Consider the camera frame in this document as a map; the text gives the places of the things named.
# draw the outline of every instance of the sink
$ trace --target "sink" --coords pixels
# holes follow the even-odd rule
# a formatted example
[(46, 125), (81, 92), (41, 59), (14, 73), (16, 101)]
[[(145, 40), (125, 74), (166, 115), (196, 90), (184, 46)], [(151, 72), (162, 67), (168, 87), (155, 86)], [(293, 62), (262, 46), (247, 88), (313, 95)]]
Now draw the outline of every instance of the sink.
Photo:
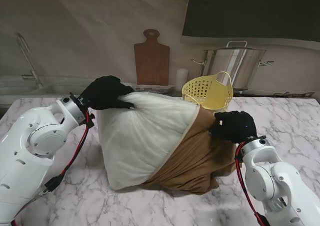
[(37, 90), (37, 86), (19, 86), (19, 87), (0, 87), (1, 95), (28, 95), (31, 92)]
[(69, 96), (70, 92), (80, 95), (85, 88), (86, 86), (81, 85), (46, 85), (40, 88), (38, 86), (0, 87), (0, 108), (9, 108), (19, 98), (60, 98)]
[(70, 86), (70, 85), (48, 85), (30, 92), (28, 95), (69, 95), (72, 92), (75, 95), (80, 95), (86, 86)]

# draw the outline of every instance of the red cable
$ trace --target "red cable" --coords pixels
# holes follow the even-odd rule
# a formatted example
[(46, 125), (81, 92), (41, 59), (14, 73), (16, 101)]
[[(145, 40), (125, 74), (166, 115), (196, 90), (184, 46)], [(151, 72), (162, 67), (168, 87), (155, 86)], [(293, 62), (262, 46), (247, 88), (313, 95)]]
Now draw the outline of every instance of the red cable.
[(246, 200), (248, 201), (248, 203), (249, 203), (249, 205), (250, 205), (250, 207), (251, 207), (251, 209), (252, 209), (252, 211), (253, 211), (256, 219), (258, 220), (258, 222), (259, 222), (259, 224), (260, 224), (261, 226), (265, 226), (265, 224), (262, 222), (260, 216), (259, 216), (258, 213), (256, 212), (256, 210), (255, 210), (255, 208), (254, 208), (254, 206), (253, 206), (253, 204), (252, 204), (252, 202), (251, 202), (251, 200), (250, 200), (250, 198), (249, 198), (247, 189), (246, 189), (246, 187), (245, 187), (244, 179), (243, 179), (243, 177), (242, 177), (242, 173), (241, 173), (241, 170), (240, 170), (240, 163), (239, 163), (239, 160), (238, 160), (238, 155), (239, 155), (239, 152), (240, 152), (241, 148), (244, 146), (244, 144), (245, 144), (244, 142), (242, 142), (241, 144), (239, 144), (239, 146), (237, 147), (237, 149), (236, 149), (236, 151), (235, 151), (236, 173), (237, 173), (237, 175), (238, 175), (239, 182), (240, 182), (240, 184), (241, 184), (241, 187), (242, 187), (242, 190), (243, 190), (244, 195), (245, 195), (245, 197), (246, 197)]
[(18, 226), (18, 224), (16, 223), (15, 220), (13, 220), (13, 221), (11, 222), (11, 225), (12, 225), (12, 226)]
[[(89, 117), (89, 112), (88, 110), (85, 112), (85, 119), (86, 119), (86, 122), (89, 123), (89, 120), (90, 120), (90, 117)], [(71, 166), (71, 164), (73, 163), (73, 161), (76, 159), (80, 149), (81, 149), (81, 144), (82, 144), (82, 141), (84, 140), (85, 138), (85, 135), (88, 133), (88, 130), (89, 130), (89, 127), (88, 125), (86, 126), (85, 130), (84, 130), (84, 133), (78, 143), (78, 146), (74, 152), (74, 155), (73, 157), (71, 158), (71, 160), (69, 161), (69, 163), (67, 164), (67, 166), (62, 170), (62, 172), (60, 173), (60, 175), (64, 175), (67, 171), (67, 169)]]

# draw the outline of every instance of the white cloth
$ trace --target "white cloth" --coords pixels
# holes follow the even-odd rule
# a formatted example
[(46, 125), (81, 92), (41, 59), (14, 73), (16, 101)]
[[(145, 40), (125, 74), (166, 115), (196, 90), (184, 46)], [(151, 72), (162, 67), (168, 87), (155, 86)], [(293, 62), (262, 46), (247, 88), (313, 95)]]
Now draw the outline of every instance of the white cloth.
[(134, 110), (97, 112), (99, 140), (109, 185), (139, 185), (168, 160), (195, 121), (199, 107), (169, 96), (134, 92), (119, 99)]

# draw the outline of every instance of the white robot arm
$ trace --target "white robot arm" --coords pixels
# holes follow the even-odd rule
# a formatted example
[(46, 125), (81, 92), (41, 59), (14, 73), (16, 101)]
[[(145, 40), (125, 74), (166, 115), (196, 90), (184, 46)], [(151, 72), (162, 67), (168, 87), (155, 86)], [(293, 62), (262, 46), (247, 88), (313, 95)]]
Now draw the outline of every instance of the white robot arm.
[[(63, 123), (55, 118), (57, 113), (63, 114)], [(43, 180), (56, 151), (86, 119), (92, 123), (87, 110), (71, 94), (49, 107), (22, 114), (0, 140), (1, 226), (10, 225), (26, 204), (43, 193)]]
[(297, 169), (283, 162), (267, 140), (253, 139), (238, 150), (246, 168), (247, 189), (263, 203), (270, 226), (320, 225), (318, 197), (303, 183)]

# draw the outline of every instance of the wooden cutting board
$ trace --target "wooden cutting board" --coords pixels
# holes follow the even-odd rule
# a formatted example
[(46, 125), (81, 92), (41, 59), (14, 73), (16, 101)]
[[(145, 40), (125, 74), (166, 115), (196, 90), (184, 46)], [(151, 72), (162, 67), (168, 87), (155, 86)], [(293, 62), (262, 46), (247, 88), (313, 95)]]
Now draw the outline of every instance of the wooden cutting board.
[(168, 85), (170, 47), (157, 42), (160, 33), (144, 31), (146, 41), (134, 44), (136, 79), (138, 85)]

